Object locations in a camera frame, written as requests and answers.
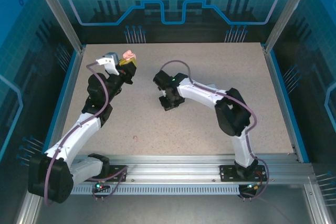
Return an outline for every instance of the yellow object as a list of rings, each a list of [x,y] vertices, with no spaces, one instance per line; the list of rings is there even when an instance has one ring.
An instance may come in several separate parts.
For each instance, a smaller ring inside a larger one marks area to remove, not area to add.
[[[130,60],[122,59],[122,60],[119,61],[119,65],[120,65],[120,66],[122,66],[122,65],[126,65],[126,64],[131,63],[131,62],[135,65],[135,67],[137,67],[137,63],[136,63],[137,61],[136,61],[135,58],[132,58],[132,59],[130,59]]]

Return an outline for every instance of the speckled work surface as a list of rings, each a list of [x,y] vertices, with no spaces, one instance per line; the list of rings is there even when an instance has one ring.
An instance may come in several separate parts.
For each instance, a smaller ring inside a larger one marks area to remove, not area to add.
[[[82,148],[80,154],[104,155],[217,155],[232,154],[229,136],[217,123],[215,111],[186,100],[178,108],[164,111],[162,93],[153,83],[161,65],[173,59],[187,62],[194,80],[217,88],[236,88],[258,117],[251,131],[256,153],[292,152],[269,71],[259,43],[215,44],[123,44],[87,45],[78,74],[64,133],[78,118],[87,98],[90,72],[86,65],[107,52],[131,49],[138,68],[133,85],[124,84],[111,105],[112,114],[104,127]],[[95,67],[104,72],[103,67]],[[170,75],[186,73],[179,63],[165,68]]]

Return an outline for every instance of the black mounting plate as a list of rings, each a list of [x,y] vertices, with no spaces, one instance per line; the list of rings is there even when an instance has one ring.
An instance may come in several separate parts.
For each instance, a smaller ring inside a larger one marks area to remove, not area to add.
[[[109,175],[107,177],[112,176],[113,174],[117,173],[118,171],[120,171],[124,167],[125,167],[125,165],[110,165]],[[118,182],[120,180],[120,177],[122,175],[123,175],[123,173],[120,173],[116,177],[114,177],[112,179],[109,179],[107,182]],[[125,182],[126,181],[126,176],[127,176],[127,172],[125,173],[124,177],[121,179],[121,182]]]
[[[256,174],[248,177],[246,180],[242,179],[237,174],[237,169],[235,165],[220,165],[219,172],[221,176],[221,182],[259,182],[260,177]],[[263,182],[267,180],[267,175],[264,165],[257,165],[255,172],[261,172],[263,174]]]

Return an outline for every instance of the pink object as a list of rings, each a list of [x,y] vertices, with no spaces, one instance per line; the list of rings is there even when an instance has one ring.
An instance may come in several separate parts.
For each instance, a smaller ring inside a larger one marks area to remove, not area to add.
[[[132,53],[131,50],[127,50],[126,52],[123,53],[122,57],[125,59],[125,60],[130,60],[132,58],[136,59],[136,55],[134,53]]]

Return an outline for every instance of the enclosure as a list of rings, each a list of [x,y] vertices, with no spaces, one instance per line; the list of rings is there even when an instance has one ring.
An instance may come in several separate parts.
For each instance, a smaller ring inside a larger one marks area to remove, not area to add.
[[[336,0],[0,3],[2,223],[334,222]],[[29,159],[76,122],[88,96],[85,66],[128,49],[134,83],[75,160],[105,155],[128,165],[126,180],[104,202],[86,182],[45,206],[27,191]],[[232,165],[235,152],[213,111],[187,100],[162,109],[153,78],[170,60],[187,62],[209,87],[238,89],[255,111],[252,145],[269,166],[261,200],[243,202],[241,183],[221,181],[219,166]]]

